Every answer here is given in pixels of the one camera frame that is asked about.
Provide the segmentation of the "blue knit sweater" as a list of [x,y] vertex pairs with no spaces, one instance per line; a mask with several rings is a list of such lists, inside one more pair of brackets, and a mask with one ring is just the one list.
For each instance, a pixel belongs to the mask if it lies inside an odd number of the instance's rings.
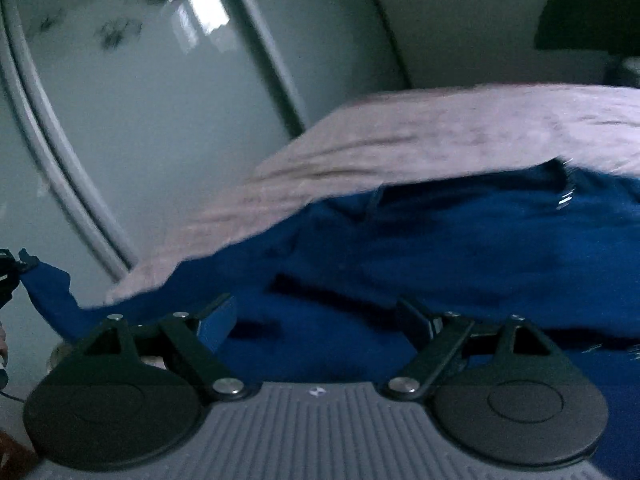
[[327,198],[111,306],[79,307],[70,276],[47,263],[22,281],[68,342],[113,313],[148,324],[229,294],[234,312],[208,318],[202,339],[252,384],[379,382],[412,358],[409,339],[430,314],[523,315],[559,337],[608,398],[596,464],[617,479],[639,474],[635,178],[550,160]]

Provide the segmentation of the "glass floral wardrobe door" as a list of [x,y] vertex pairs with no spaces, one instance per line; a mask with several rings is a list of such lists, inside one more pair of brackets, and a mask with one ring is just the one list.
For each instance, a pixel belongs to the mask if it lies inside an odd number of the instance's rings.
[[378,0],[1,0],[24,139],[113,280],[332,110],[408,82]]

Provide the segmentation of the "pink bed sheet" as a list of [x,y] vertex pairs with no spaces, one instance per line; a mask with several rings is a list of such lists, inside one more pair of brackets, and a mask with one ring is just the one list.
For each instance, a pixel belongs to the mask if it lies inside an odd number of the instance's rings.
[[106,299],[114,304],[157,288],[180,262],[265,231],[320,198],[527,168],[552,158],[636,176],[638,91],[488,84],[372,94],[334,110],[241,184],[209,195]]

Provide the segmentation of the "dark curved headboard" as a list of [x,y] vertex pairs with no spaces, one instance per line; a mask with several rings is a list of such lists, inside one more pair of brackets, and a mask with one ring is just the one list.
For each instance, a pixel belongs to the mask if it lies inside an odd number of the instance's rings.
[[639,54],[639,0],[547,0],[534,45],[633,58]]

